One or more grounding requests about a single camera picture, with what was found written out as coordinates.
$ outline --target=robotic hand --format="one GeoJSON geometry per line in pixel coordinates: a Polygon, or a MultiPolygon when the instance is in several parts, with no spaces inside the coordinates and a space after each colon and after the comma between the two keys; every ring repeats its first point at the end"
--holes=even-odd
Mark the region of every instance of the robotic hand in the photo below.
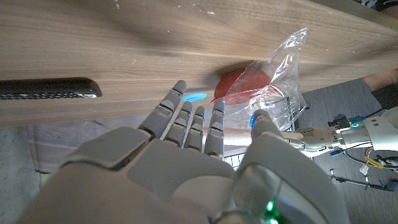
{"type": "Polygon", "coordinates": [[[69,155],[19,223],[349,223],[341,195],[309,158],[256,111],[239,169],[223,162],[224,102],[213,108],[204,153],[204,109],[178,81],[138,127],[119,128],[69,155]]]}
{"type": "Polygon", "coordinates": [[[358,122],[351,122],[341,115],[328,124],[329,129],[298,129],[297,133],[301,136],[286,138],[286,142],[308,157],[330,151],[333,151],[332,156],[337,156],[356,147],[398,151],[398,107],[386,111],[382,116],[358,122]]]}

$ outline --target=cable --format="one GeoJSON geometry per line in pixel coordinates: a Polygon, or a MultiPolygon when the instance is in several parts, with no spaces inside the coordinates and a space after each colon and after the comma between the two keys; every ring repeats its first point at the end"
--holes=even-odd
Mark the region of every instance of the cable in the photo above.
{"type": "Polygon", "coordinates": [[[371,149],[371,148],[373,148],[373,147],[371,146],[371,147],[368,147],[367,149],[365,149],[365,157],[368,156],[368,150],[371,149]]]}
{"type": "Polygon", "coordinates": [[[372,143],[372,142],[364,142],[364,143],[358,144],[358,145],[356,145],[356,146],[343,149],[343,152],[344,152],[344,151],[347,151],[348,149],[352,149],[352,148],[355,148],[355,147],[358,147],[358,146],[362,146],[363,144],[369,144],[369,143],[372,143]]]}
{"type": "MultiPolygon", "coordinates": [[[[362,160],[359,160],[357,158],[354,158],[354,157],[350,156],[347,152],[343,152],[343,154],[344,154],[344,156],[346,156],[347,158],[349,158],[351,160],[354,160],[355,162],[358,162],[360,164],[366,164],[365,161],[362,161],[362,160]]],[[[384,165],[383,169],[398,169],[398,166],[384,165]]]]}
{"type": "Polygon", "coordinates": [[[366,118],[369,118],[369,117],[371,117],[371,116],[377,114],[378,112],[380,112],[380,111],[382,111],[382,110],[384,110],[384,108],[381,108],[381,109],[379,109],[378,111],[376,111],[376,112],[374,112],[374,113],[371,113],[371,114],[367,115],[366,118]]]}

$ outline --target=plastic bag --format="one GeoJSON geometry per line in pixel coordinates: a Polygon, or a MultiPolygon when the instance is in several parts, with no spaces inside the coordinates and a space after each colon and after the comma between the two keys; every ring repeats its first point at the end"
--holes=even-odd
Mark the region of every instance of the plastic bag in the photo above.
{"type": "Polygon", "coordinates": [[[299,50],[307,35],[307,28],[293,33],[269,61],[255,61],[240,74],[224,96],[227,126],[250,129],[252,114],[264,109],[281,131],[291,127],[307,106],[299,85],[299,50]]]}

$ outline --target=gray floor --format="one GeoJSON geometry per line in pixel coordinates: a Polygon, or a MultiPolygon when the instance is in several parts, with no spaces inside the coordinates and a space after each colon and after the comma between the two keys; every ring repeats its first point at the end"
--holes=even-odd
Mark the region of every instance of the gray floor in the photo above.
{"type": "MultiPolygon", "coordinates": [[[[298,119],[300,128],[327,128],[337,114],[343,113],[352,118],[357,115],[366,116],[381,108],[372,96],[370,89],[362,80],[354,80],[340,85],[330,86],[303,94],[309,104],[309,110],[298,119]]],[[[350,150],[352,156],[364,159],[364,149],[350,150]]],[[[398,156],[398,152],[378,152],[384,156],[398,156]]],[[[340,155],[331,157],[328,153],[314,158],[314,161],[328,174],[334,169],[335,176],[345,177],[364,182],[359,172],[361,164],[340,155]]],[[[387,183],[389,179],[398,179],[398,174],[390,170],[371,167],[368,172],[369,181],[379,184],[379,180],[387,183]]],[[[397,223],[398,222],[398,189],[396,192],[385,192],[376,189],[364,190],[354,184],[334,181],[343,194],[352,223],[397,223]]]]}
{"type": "Polygon", "coordinates": [[[0,223],[14,223],[39,192],[25,128],[0,128],[0,223]]]}
{"type": "MultiPolygon", "coordinates": [[[[298,125],[304,127],[326,128],[327,121],[344,113],[348,117],[367,115],[380,108],[361,80],[355,80],[304,94],[310,109],[298,119],[298,125]]],[[[363,150],[351,150],[353,156],[363,157],[363,150]]],[[[396,156],[398,152],[381,152],[381,156],[396,156]]],[[[13,223],[18,214],[39,191],[40,177],[34,171],[30,152],[26,144],[24,128],[0,128],[0,223],[13,223]]],[[[359,173],[360,164],[347,158],[331,157],[324,154],[314,161],[326,172],[335,169],[335,175],[358,181],[364,181],[359,173]]],[[[389,170],[370,168],[369,181],[378,184],[389,179],[398,179],[398,174],[389,170]]],[[[380,190],[335,182],[343,194],[352,223],[396,223],[398,220],[397,192],[380,190]]]]}

